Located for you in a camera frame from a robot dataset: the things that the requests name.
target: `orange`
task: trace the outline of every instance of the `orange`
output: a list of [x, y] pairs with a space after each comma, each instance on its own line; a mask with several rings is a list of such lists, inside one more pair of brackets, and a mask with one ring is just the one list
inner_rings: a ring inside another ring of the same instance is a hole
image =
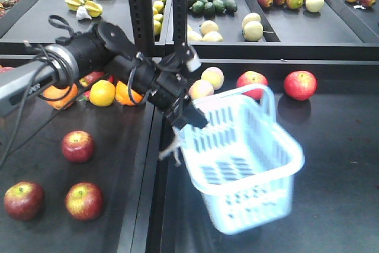
[[[52, 86], [46, 88], [45, 91], [43, 91], [43, 96], [46, 98], [49, 98], [49, 99], [57, 99], [57, 98], [60, 98], [63, 95], [65, 95], [67, 93], [68, 89], [69, 89], [69, 87], [67, 87], [65, 89], [58, 89], [52, 85]], [[76, 86], [76, 84], [73, 84], [70, 93], [68, 93], [65, 97], [63, 97], [63, 99], [61, 99], [59, 101], [46, 101], [46, 102], [50, 106], [52, 106], [54, 109], [59, 110], [65, 104], [67, 104], [67, 102], [70, 101], [73, 97], [77, 96], [77, 94], [78, 94], [78, 87]], [[70, 107], [72, 105], [72, 103], [73, 103], [73, 101], [68, 106], [66, 106], [65, 109]]]
[[108, 107], [114, 101], [116, 87], [107, 80], [99, 80], [93, 84], [89, 93], [89, 100], [93, 105], [99, 107]]
[[[131, 95], [133, 96], [134, 101], [137, 103], [141, 102], [143, 99], [142, 95], [138, 94], [134, 90], [131, 90]], [[116, 101], [119, 102], [121, 105], [135, 105], [135, 103], [133, 103], [129, 97], [128, 86], [121, 81], [118, 81], [116, 85]]]

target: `lemon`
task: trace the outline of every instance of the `lemon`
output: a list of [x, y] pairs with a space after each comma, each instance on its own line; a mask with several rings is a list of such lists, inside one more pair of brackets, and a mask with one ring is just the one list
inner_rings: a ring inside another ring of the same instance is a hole
[[243, 36], [247, 41], [258, 41], [263, 36], [263, 26], [259, 21], [250, 21], [243, 28]]
[[216, 31], [211, 31], [203, 36], [203, 41], [223, 41], [223, 36]]
[[212, 20], [204, 21], [202, 25], [200, 26], [200, 32], [202, 35], [206, 35], [212, 31], [215, 31], [215, 32], [219, 31], [218, 25]]
[[155, 14], [153, 16], [153, 20], [159, 21], [160, 23], [163, 22], [163, 14]]
[[202, 41], [202, 38], [198, 32], [187, 31], [187, 41]]
[[160, 35], [162, 30], [162, 24], [159, 21], [153, 20], [154, 22], [154, 35]]
[[250, 21], [258, 21], [258, 22], [261, 22], [261, 16], [258, 14], [258, 13], [255, 13], [255, 12], [252, 12], [252, 13], [249, 13], [248, 15], [246, 15], [244, 17], [244, 19], [242, 20], [242, 28], [244, 28], [244, 26], [250, 22]]
[[163, 14], [163, 9], [165, 8], [165, 4], [163, 3], [163, 1], [157, 0], [157, 1], [154, 1], [153, 7], [157, 9], [158, 13]]

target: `fruit display shelf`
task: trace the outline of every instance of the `fruit display shelf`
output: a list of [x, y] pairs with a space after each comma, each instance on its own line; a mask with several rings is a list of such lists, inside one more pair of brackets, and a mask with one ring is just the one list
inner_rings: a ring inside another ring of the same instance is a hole
[[[46, 202], [29, 222], [10, 218], [2, 207], [0, 252], [144, 252], [156, 165], [156, 158], [146, 160], [146, 154], [154, 145], [158, 149], [159, 141], [149, 142], [153, 110], [151, 104], [96, 107], [75, 102], [10, 155], [0, 168], [2, 195], [16, 182], [29, 180], [44, 188]], [[55, 112], [42, 99], [31, 99], [14, 147]], [[17, 111], [0, 119], [0, 153], [16, 115]], [[85, 130], [95, 139], [94, 156], [84, 164], [70, 163], [60, 150], [64, 135], [74, 130]], [[71, 186], [84, 181], [98, 185], [105, 200], [100, 217], [87, 222], [74, 220], [65, 208]]]
[[[130, 15], [129, 0], [94, 0], [103, 7], [103, 13], [91, 20], [77, 20], [76, 11], [71, 11], [65, 0], [36, 0], [30, 3], [23, 13], [15, 15], [14, 23], [0, 38], [0, 53], [10, 55], [25, 55], [24, 40], [30, 43], [50, 44], [60, 36], [68, 36], [62, 29], [52, 27], [48, 22], [50, 15], [59, 15], [71, 25], [74, 31], [85, 32], [91, 25], [99, 21], [108, 21], [118, 25], [126, 36], [134, 41], [133, 26]], [[164, 14], [169, 15], [171, 0], [167, 1]], [[162, 31], [155, 37], [157, 54], [164, 53], [168, 17], [163, 20]]]
[[[325, 0], [318, 13], [306, 11], [305, 7], [261, 8], [257, 0], [236, 0], [234, 15], [216, 15], [213, 20], [219, 25], [223, 42], [197, 42], [192, 44], [202, 58], [223, 59], [304, 59], [304, 60], [377, 60], [379, 36], [369, 28], [364, 17], [357, 17], [347, 3], [341, 0]], [[250, 12], [262, 18], [264, 33], [261, 40], [245, 41], [242, 19]], [[198, 26], [206, 19], [194, 16], [188, 10], [187, 23]], [[174, 29], [170, 26], [167, 36], [167, 51], [171, 52]]]
[[[157, 199], [151, 224], [151, 251], [179, 252], [346, 252], [377, 250], [379, 212], [379, 83], [365, 72], [347, 73], [338, 62], [288, 62], [285, 66], [260, 61], [207, 59], [193, 80], [209, 66], [224, 71], [222, 90], [235, 87], [246, 70], [259, 70], [275, 94], [277, 122], [303, 148], [305, 165], [294, 176], [293, 208], [289, 216], [263, 226], [224, 235], [212, 224], [200, 192], [185, 164], [173, 157], [159, 165]], [[284, 75], [299, 68], [311, 70], [319, 86], [309, 100], [294, 101], [284, 94]], [[171, 142], [172, 130], [163, 124], [161, 148]]]

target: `black tray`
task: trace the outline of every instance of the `black tray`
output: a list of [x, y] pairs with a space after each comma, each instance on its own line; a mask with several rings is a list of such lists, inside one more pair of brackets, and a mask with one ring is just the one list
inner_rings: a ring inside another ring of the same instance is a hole
[[[14, 146], [28, 139], [56, 112], [39, 98], [25, 106]], [[17, 111], [0, 119], [0, 152], [14, 126]], [[0, 210], [0, 251], [19, 252], [144, 252], [152, 202], [155, 167], [146, 160], [153, 106], [96, 107], [75, 102], [62, 111], [0, 168], [0, 192], [21, 180], [40, 183], [46, 192], [44, 211], [32, 221], [11, 219]], [[76, 129], [90, 132], [96, 141], [92, 160], [69, 163], [60, 151], [63, 136]], [[145, 163], [152, 166], [146, 170]], [[102, 215], [90, 222], [71, 218], [65, 195], [77, 182], [91, 181], [105, 197]]]
[[[220, 66], [216, 61], [212, 65]], [[235, 87], [243, 65], [254, 70], [254, 63], [229, 64], [224, 89]], [[227, 64], [220, 67], [225, 70]], [[275, 67], [266, 65], [265, 69]], [[175, 167], [170, 157], [159, 165], [156, 208], [160, 211], [155, 212], [152, 225], [158, 238], [151, 242], [150, 252], [375, 250], [379, 242], [375, 234], [379, 219], [379, 132], [375, 127], [379, 123], [375, 115], [379, 84], [365, 75], [354, 79], [322, 72], [316, 94], [302, 103], [284, 95], [282, 76], [274, 73], [268, 78], [275, 92], [277, 122], [300, 143], [306, 158], [294, 176], [291, 214], [237, 235], [224, 235], [212, 225], [185, 165]], [[162, 149], [171, 142], [171, 128], [165, 126], [163, 134]]]

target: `black cable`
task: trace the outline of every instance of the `black cable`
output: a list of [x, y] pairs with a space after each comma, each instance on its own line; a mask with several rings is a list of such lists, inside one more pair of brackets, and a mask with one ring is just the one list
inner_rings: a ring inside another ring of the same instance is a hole
[[84, 88], [82, 90], [82, 92], [79, 92], [76, 96], [74, 96], [70, 101], [68, 101], [61, 109], [57, 110], [45, 123], [43, 123], [30, 137], [28, 137], [25, 141], [23, 141], [21, 144], [19, 144], [15, 149], [13, 149], [12, 151], [9, 151], [8, 150], [8, 154], [5, 153], [5, 155], [3, 155], [1, 161], [0, 161], [0, 167], [2, 166], [2, 164], [4, 163], [5, 159], [7, 157], [9, 157], [10, 155], [12, 155], [14, 152], [16, 152], [17, 150], [19, 150], [21, 147], [23, 147], [26, 143], [28, 143], [41, 129], [43, 129], [49, 122], [51, 122], [56, 116], [58, 116], [58, 114], [60, 114], [60, 112], [62, 112], [68, 105], [70, 105], [71, 103], [73, 103], [76, 99], [78, 99], [83, 93], [87, 92], [88, 90], [91, 89], [91, 87], [93, 86], [93, 84], [95, 84], [96, 82], [102, 80], [102, 79], [105, 79], [109, 76], [109, 74], [105, 74], [103, 75], [102, 77], [98, 78], [96, 81], [94, 81], [93, 83], [89, 84], [86, 88]]

